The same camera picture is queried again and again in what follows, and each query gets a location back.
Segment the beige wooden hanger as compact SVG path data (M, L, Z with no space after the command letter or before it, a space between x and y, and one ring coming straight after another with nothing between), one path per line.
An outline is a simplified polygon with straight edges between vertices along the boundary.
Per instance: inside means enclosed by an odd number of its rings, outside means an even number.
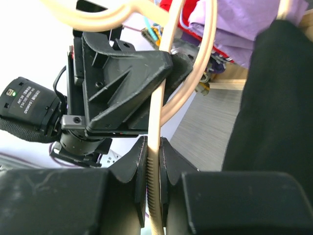
M70 27L88 32L99 32L113 29L125 22L132 13L140 13L155 23L164 27L159 49L170 52L175 30L178 25L180 11L184 5L182 0L172 1L169 11L153 4L150 0L128 0L116 9L108 9L99 13L87 13L70 9L57 0L44 0L43 4L62 23ZM217 23L217 1L211 0L205 7L204 33L198 56L205 49L211 49L214 44ZM148 162L147 186L148 207L150 214L151 231L154 235L164 233L160 205L159 179L159 146L160 129L188 100L198 85L207 62L197 58L192 72L187 76L184 84L167 103L163 104L165 82L156 88L151 96L150 115L148 126Z

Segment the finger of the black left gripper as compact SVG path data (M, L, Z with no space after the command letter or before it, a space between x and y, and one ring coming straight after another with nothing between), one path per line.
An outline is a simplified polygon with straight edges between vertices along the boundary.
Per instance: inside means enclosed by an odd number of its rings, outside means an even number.
M88 130L146 130L147 99L172 70L165 51L114 50L106 35L84 32L83 93Z
M163 104L166 104L169 97L186 79L186 77L189 75L193 68L193 62L186 54L177 53L171 55L171 57L173 62L173 69L166 78ZM150 102L151 97L144 101L142 105L128 119L127 125L130 129L148 129Z

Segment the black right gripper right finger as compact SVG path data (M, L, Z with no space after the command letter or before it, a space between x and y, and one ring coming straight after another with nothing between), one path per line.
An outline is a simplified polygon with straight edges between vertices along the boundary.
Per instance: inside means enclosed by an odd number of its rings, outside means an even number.
M313 210L278 172L199 171L160 141L162 224L169 235L310 235Z

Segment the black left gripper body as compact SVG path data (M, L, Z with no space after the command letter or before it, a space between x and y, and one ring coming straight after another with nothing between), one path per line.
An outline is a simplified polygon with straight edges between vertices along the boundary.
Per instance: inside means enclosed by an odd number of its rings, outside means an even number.
M107 36L114 50L134 50L127 42L120 40L121 25L96 33ZM83 93L84 66L82 53L83 31L73 31L73 48L67 64L67 112L62 117L62 135L51 155L82 167L99 167L101 157L109 152L114 138L136 138L139 130L88 130L85 119Z

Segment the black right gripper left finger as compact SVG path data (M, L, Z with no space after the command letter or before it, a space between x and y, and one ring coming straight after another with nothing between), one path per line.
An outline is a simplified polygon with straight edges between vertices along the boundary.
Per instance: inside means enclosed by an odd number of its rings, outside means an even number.
M0 173L3 235L138 235L145 224L147 137L108 168Z

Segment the black trousers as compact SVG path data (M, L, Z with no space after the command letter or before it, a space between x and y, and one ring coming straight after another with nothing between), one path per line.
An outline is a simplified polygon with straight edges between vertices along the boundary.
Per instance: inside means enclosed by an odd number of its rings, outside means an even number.
M313 44L275 20L254 44L224 171L281 171L313 192Z

